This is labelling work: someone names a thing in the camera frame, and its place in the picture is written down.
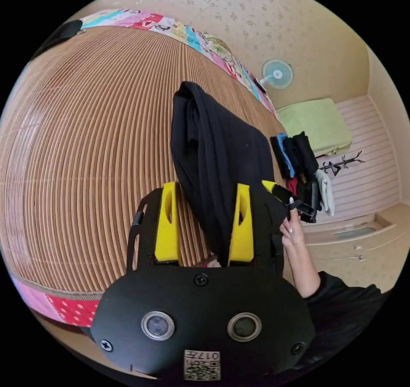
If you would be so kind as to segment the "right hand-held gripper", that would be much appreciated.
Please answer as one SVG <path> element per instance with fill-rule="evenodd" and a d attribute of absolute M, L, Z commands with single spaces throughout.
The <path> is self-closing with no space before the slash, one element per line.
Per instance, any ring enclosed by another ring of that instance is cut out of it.
<path fill-rule="evenodd" d="M 290 190 L 272 181 L 262 180 L 262 185 L 274 198 L 283 204 L 287 212 L 297 209 L 302 222 L 316 223 L 320 205 L 319 186 L 316 181 L 304 183 L 301 196 L 293 194 Z"/>

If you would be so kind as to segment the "person's right hand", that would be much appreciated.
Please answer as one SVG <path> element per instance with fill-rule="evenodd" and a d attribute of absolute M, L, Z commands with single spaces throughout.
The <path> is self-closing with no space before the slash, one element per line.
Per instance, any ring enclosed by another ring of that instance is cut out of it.
<path fill-rule="evenodd" d="M 300 250 L 305 246 L 305 237 L 297 208 L 293 198 L 290 199 L 290 210 L 280 226 L 282 243 L 285 250 Z"/>

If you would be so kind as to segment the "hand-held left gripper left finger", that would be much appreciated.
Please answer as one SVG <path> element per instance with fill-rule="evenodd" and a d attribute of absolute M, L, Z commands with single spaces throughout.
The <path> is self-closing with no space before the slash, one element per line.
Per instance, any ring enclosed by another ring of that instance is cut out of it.
<path fill-rule="evenodd" d="M 159 263 L 181 263 L 176 182 L 164 184 L 158 212 L 155 258 Z"/>

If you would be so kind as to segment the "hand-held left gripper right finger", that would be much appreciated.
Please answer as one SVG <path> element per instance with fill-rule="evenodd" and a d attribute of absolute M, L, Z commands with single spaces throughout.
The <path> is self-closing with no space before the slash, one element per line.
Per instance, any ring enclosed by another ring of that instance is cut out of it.
<path fill-rule="evenodd" d="M 234 221 L 229 248 L 229 263 L 251 263 L 254 259 L 250 188 L 238 184 Z"/>

